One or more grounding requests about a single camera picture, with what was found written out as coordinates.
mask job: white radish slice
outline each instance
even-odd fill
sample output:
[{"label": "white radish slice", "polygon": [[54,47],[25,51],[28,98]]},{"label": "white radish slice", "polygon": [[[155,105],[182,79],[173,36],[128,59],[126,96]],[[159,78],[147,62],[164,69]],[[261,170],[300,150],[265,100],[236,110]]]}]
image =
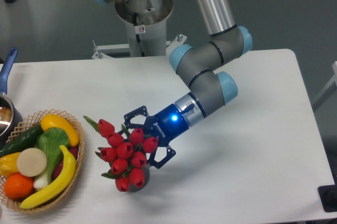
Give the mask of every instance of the white radish slice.
[{"label": "white radish slice", "polygon": [[18,171],[26,177],[35,177],[47,167],[46,154],[37,148],[25,149],[16,160]]}]

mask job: bok choy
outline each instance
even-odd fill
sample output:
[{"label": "bok choy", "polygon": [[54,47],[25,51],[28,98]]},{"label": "bok choy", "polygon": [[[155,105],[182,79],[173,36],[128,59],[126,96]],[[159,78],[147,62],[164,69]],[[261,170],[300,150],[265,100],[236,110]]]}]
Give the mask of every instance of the bok choy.
[{"label": "bok choy", "polygon": [[45,188],[52,182],[53,171],[63,158],[60,145],[69,147],[68,135],[61,128],[49,128],[37,139],[35,147],[46,154],[47,167],[34,179],[35,189]]}]

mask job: green cucumber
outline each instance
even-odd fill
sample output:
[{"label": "green cucumber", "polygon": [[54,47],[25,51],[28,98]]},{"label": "green cucumber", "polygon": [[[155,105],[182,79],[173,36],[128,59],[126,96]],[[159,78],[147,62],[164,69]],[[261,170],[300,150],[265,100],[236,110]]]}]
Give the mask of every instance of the green cucumber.
[{"label": "green cucumber", "polygon": [[21,152],[25,149],[34,147],[37,137],[42,133],[43,130],[40,124],[27,129],[20,135],[16,136],[12,141],[8,142],[0,150],[0,158],[8,154]]}]

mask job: cooking pot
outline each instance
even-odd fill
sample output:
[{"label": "cooking pot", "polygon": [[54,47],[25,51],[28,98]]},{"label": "cooking pot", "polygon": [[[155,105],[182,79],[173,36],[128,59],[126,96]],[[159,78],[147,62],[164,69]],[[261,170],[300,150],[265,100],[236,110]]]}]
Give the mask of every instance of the cooking pot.
[{"label": "cooking pot", "polygon": [[7,97],[7,80],[17,53],[17,48],[10,49],[0,71],[0,148],[6,144],[11,132],[22,121],[21,115]]}]

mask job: wicker basket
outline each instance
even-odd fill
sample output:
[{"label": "wicker basket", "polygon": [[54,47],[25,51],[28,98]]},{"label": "wicker basket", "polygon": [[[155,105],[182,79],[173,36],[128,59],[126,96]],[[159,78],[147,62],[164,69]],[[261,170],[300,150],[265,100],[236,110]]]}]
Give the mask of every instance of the wicker basket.
[{"label": "wicker basket", "polygon": [[0,200],[1,203],[7,206],[7,208],[13,209],[14,211],[17,212],[22,212],[22,213],[37,213],[37,212],[42,212],[45,210],[50,209],[51,207],[55,206],[58,204],[61,200],[65,198],[65,196],[69,193],[71,190],[78,173],[81,168],[81,164],[83,161],[83,155],[84,155],[84,148],[85,148],[85,142],[84,142],[84,133],[83,129],[81,126],[81,123],[78,122],[78,120],[73,117],[71,114],[67,113],[66,111],[60,111],[60,110],[46,110],[46,111],[39,111],[37,113],[34,113],[33,115],[28,116],[27,119],[24,119],[23,122],[20,122],[19,125],[14,129],[14,132],[11,133],[11,136],[8,137],[8,141],[12,140],[14,137],[17,135],[21,134],[23,131],[27,130],[28,128],[39,124],[41,121],[41,118],[49,113],[57,114],[62,117],[64,117],[69,123],[75,128],[76,132],[78,133],[78,136],[80,138],[80,145],[78,149],[78,158],[77,158],[77,166],[76,166],[76,171],[75,171],[75,176],[72,180],[72,182],[69,184],[69,186],[52,202],[48,202],[47,204],[44,204],[42,206],[33,208],[33,209],[21,209],[20,208],[20,201],[14,201],[10,198],[8,198],[5,193],[4,193],[4,183],[6,181],[6,178],[4,176],[0,176]]}]

